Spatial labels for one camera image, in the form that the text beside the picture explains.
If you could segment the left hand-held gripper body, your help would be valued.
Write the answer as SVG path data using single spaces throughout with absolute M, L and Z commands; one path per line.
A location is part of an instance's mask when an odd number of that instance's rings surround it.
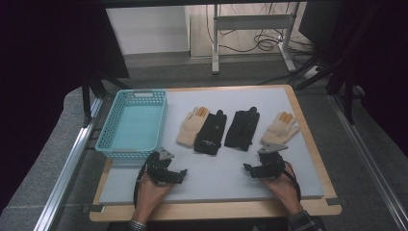
M 167 180 L 170 178 L 175 178 L 169 174 L 169 170 L 167 169 L 173 157 L 174 155 L 169 153 L 163 147 L 157 149 L 155 152 L 149 155 L 146 160 L 147 174 L 155 184 L 166 184 Z

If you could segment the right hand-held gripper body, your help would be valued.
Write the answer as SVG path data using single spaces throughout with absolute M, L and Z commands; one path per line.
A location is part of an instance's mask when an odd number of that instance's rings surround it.
M 285 163 L 279 154 L 281 150 L 287 149 L 284 144 L 268 143 L 258 150 L 261 162 L 260 178 L 278 177 L 285 169 Z

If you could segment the cream knit glove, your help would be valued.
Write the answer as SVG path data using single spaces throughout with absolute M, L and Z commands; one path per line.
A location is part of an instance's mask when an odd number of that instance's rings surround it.
M 262 143 L 285 144 L 299 132 L 293 114 L 279 113 L 261 138 Z
M 209 109 L 205 107 L 195 107 L 181 124 L 180 132 L 176 141 L 188 147 L 193 147 L 197 134 L 203 127 L 208 115 Z

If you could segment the black glove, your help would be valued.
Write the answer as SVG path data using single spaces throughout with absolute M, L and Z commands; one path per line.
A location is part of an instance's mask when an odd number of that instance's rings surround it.
M 227 115 L 218 110 L 215 115 L 209 114 L 194 142 L 194 151 L 216 155 L 221 147 Z
M 259 118 L 256 107 L 251 107 L 248 111 L 237 111 L 227 131 L 224 145 L 247 151 L 252 144 Z

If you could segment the teal plastic basket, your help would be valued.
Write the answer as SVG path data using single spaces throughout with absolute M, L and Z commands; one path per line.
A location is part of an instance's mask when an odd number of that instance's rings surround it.
M 95 149 L 111 159 L 146 158 L 162 144 L 166 90 L 120 90 Z

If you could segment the person's left hand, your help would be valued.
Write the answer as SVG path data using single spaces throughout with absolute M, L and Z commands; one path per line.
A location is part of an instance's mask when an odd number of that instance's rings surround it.
M 172 187 L 172 184 L 156 185 L 150 176 L 145 173 L 140 180 L 137 205 L 132 220 L 146 224 L 151 214 L 162 203 Z

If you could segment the person's right hand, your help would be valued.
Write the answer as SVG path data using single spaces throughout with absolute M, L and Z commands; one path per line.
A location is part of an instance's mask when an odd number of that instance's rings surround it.
M 282 174 L 274 179 L 262 178 L 261 182 L 282 202 L 290 216 L 303 211 L 296 189 L 288 176 Z

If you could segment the grey foam mat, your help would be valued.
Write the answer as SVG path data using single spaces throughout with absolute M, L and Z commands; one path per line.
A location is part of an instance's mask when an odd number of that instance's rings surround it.
M 257 150 L 262 147 L 261 137 L 280 112 L 294 113 L 295 99 L 290 99 L 290 87 L 249 88 L 233 90 L 183 90 L 167 92 L 166 128 L 162 146 L 175 155 L 171 170 L 187 169 L 181 185 L 175 186 L 166 196 L 168 202 L 245 201 L 272 198 L 260 182 L 244 170 L 243 163 L 258 166 Z M 198 154 L 176 143 L 180 125 L 194 107 L 208 107 L 211 113 L 223 110 L 227 114 L 225 133 L 236 111 L 256 107 L 260 120 L 247 152 L 222 145 L 215 157 Z M 311 159 L 311 149 L 306 144 L 306 129 L 301 128 L 288 141 L 289 149 L 280 151 L 284 160 L 293 165 L 303 198 L 321 198 L 322 184 Z M 113 162 L 99 202 L 101 204 L 133 205 L 135 181 L 140 167 Z

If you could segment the white power strip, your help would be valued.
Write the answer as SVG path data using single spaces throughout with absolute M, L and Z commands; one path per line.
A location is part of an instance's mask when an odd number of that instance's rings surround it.
M 321 68 L 317 65 L 314 65 L 303 75 L 303 77 L 305 79 L 310 79 L 316 74 L 318 74 L 320 71 L 321 71 Z

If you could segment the black tripod stand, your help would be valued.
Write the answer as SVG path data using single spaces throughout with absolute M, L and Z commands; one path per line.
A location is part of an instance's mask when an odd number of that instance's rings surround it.
M 94 94 L 94 96 L 98 99 L 103 99 L 107 95 L 107 90 L 103 85 L 102 81 L 106 80 L 111 84 L 119 87 L 123 90 L 130 90 L 131 87 L 126 85 L 125 83 L 120 82 L 114 77 L 110 77 L 102 72 L 96 72 L 95 74 L 88 74 L 82 80 L 82 98 L 83 98 L 83 109 L 84 109 L 84 125 L 83 127 L 86 128 L 91 123 L 91 104 L 90 104 L 90 91 Z
M 314 45 L 311 64 L 321 64 L 322 70 L 309 79 L 294 84 L 303 90 L 320 79 L 329 77 L 325 90 L 328 94 L 343 92 L 344 116 L 353 124 L 354 56 L 367 29 L 365 10 L 354 11 L 357 0 L 310 0 L 300 23 L 300 32 Z

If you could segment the white panel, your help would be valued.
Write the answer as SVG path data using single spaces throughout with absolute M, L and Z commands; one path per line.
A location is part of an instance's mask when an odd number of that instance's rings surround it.
M 123 55 L 187 52 L 189 19 L 183 6 L 106 10 Z

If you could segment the white metal stand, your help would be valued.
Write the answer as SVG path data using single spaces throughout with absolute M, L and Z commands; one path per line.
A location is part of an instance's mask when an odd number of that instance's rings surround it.
M 218 14 L 218 5 L 214 5 L 213 16 L 213 47 L 212 73 L 219 73 L 219 46 L 218 32 L 222 30 L 256 30 L 256 29 L 283 29 L 284 36 L 280 37 L 278 48 L 289 72 L 295 72 L 293 60 L 289 54 L 288 44 L 292 35 L 293 26 L 297 17 L 299 3 L 296 3 L 290 13 L 264 15 L 226 15 Z

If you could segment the dark curtain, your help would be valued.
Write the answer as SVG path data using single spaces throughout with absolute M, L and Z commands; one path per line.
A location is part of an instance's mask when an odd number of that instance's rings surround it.
M 91 79 L 127 75 L 104 0 L 0 0 L 0 213 L 65 96 Z
M 383 0 L 355 60 L 363 106 L 408 157 L 408 0 Z

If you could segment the aluminium rail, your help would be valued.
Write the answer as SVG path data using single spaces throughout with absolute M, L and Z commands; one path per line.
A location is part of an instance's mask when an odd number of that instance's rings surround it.
M 397 198 L 395 191 L 387 183 L 386 178 L 380 171 L 377 163 L 372 158 L 371 153 L 362 140 L 359 132 L 344 115 L 344 107 L 341 101 L 333 95 L 328 95 L 328 99 L 333 105 L 341 124 L 345 128 L 347 135 L 362 159 L 364 166 L 368 170 L 372 182 L 385 202 L 385 205 L 393 217 L 399 231 L 408 231 L 408 213 L 403 208 L 400 200 Z
M 98 116 L 100 108 L 103 104 L 103 100 L 96 98 L 90 106 L 90 119 L 89 124 L 86 127 L 82 127 L 76 137 L 75 143 L 73 143 L 70 152 L 64 162 L 62 171 L 57 179 L 57 182 L 50 193 L 48 200 L 38 218 L 38 222 L 33 231 L 49 231 L 56 216 L 62 201 L 65 196 L 65 192 L 68 189 L 70 181 L 72 179 L 75 170 L 80 163 L 82 154 L 85 150 L 90 133 L 95 124 L 95 118 Z

